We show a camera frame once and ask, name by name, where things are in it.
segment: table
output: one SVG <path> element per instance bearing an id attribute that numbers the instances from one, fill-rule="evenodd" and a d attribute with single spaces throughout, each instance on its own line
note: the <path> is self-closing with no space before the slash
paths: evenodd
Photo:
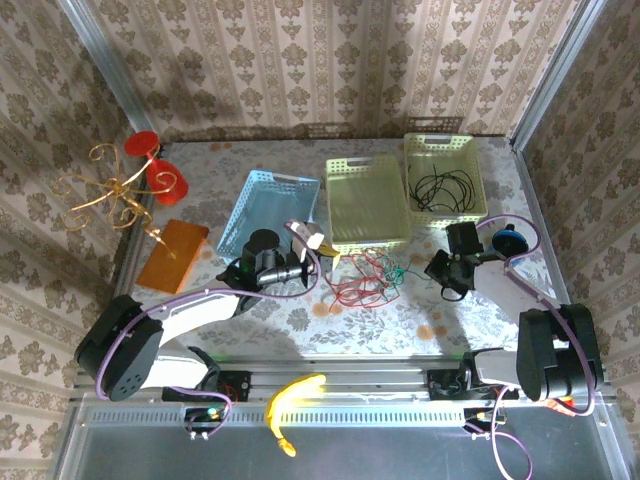
<path id="1" fill-rule="evenodd" d="M 478 155 L 484 177 L 490 215 L 513 213 L 531 218 L 515 155 L 504 138 L 478 138 Z M 325 161 L 393 153 L 403 158 L 401 139 L 302 140 L 234 143 L 180 143 L 165 147 L 163 157 L 175 164 L 187 182 L 189 194 L 166 207 L 156 202 L 154 222 L 163 228 L 171 218 L 209 227 L 207 244 L 201 249 L 185 286 L 206 285 L 224 269 L 216 255 L 227 219 L 250 170 L 261 168 L 288 175 L 322 180 L 315 220 L 328 232 Z M 481 240 L 488 243 L 500 225 L 488 226 Z M 534 243 L 533 232 L 521 233 Z M 135 277 L 146 262 L 155 241 L 146 237 Z M 395 255 L 401 265 L 422 273 L 439 249 L 447 249 L 444 230 L 415 228 L 409 248 Z M 339 267 L 333 278 L 345 273 Z M 530 282 L 553 295 L 551 280 L 541 252 L 518 265 Z M 271 287 L 272 293 L 293 293 L 299 282 Z M 334 305 L 328 285 L 299 300 L 261 300 L 231 321 L 212 323 L 179 337 L 215 355 L 297 356 L 309 354 L 459 354 L 469 349 L 515 347 L 517 326 L 489 301 L 468 295 L 450 303 L 440 297 L 440 286 L 431 280 L 407 275 L 401 297 L 387 307 L 367 310 Z M 132 296 L 149 307 L 167 295 L 135 286 Z"/>

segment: wallpaper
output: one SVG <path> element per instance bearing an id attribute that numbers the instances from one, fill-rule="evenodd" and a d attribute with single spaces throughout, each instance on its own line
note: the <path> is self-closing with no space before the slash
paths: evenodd
<path id="1" fill-rule="evenodd" d="M 44 478 L 63 426 L 75 348 L 110 296 L 119 236 L 92 212 L 62 215 L 96 192 L 89 149 L 128 122 L 55 2 L 0 1 L 0 478 Z"/>
<path id="2" fill-rule="evenodd" d="M 184 141 L 506 134 L 578 0 L 87 4 L 156 130 Z"/>
<path id="3" fill-rule="evenodd" d="M 526 147 L 640 459 L 640 1 L 612 0 Z"/>

